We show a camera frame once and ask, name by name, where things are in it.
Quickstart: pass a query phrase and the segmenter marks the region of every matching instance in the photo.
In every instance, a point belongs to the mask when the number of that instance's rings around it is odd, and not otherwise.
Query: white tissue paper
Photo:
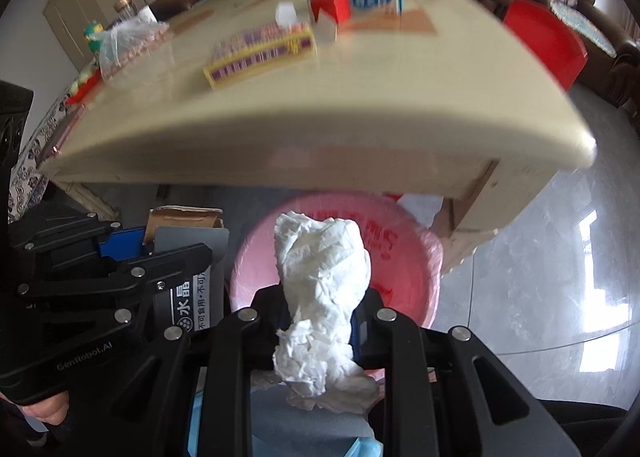
[[[292,323],[278,331],[273,366],[294,392],[289,402],[365,413],[378,386],[352,361],[349,345],[351,314],[371,277],[358,225],[288,212],[277,218],[275,251]]]

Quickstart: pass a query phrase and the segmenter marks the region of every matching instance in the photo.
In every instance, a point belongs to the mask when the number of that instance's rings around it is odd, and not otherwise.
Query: pink trash can
[[[440,296],[442,243],[393,199],[367,193],[307,193],[274,209],[242,243],[231,275],[233,311],[248,307],[258,289],[277,284],[273,231],[281,213],[294,211],[318,221],[352,219],[371,257],[370,286],[385,307],[429,328]]]

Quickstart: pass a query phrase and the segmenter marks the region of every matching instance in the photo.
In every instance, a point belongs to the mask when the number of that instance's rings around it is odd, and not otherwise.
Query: finger
[[[50,415],[49,417],[37,417],[36,419],[38,421],[41,421],[42,423],[47,423],[47,424],[52,424],[54,426],[57,426],[65,420],[66,413],[68,412],[68,410],[69,410],[69,404],[64,403],[60,408],[60,410],[58,410],[53,415]]]
[[[54,415],[62,408],[63,405],[68,404],[69,395],[66,392],[58,393],[52,397],[48,397],[43,401],[36,403],[35,405],[29,405],[28,407],[22,407],[22,411],[26,415],[36,418],[49,417]]]

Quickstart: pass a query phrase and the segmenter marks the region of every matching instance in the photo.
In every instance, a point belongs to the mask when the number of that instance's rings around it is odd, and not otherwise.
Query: beige tabletop
[[[41,169],[65,182],[462,200],[498,162],[538,171],[533,195],[558,169],[593,163],[593,136],[563,90],[474,0],[404,0],[406,12],[424,11],[433,32],[343,33],[314,56],[213,90],[202,71],[212,47],[273,20],[278,1],[211,0],[178,16],[171,40],[90,96]],[[306,0],[291,1],[308,13]]]

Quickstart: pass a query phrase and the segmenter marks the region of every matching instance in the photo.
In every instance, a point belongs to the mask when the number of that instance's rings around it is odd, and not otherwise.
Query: cabinet door
[[[84,42],[84,28],[90,21],[78,0],[49,0],[43,14],[71,62],[82,69],[93,55]]]

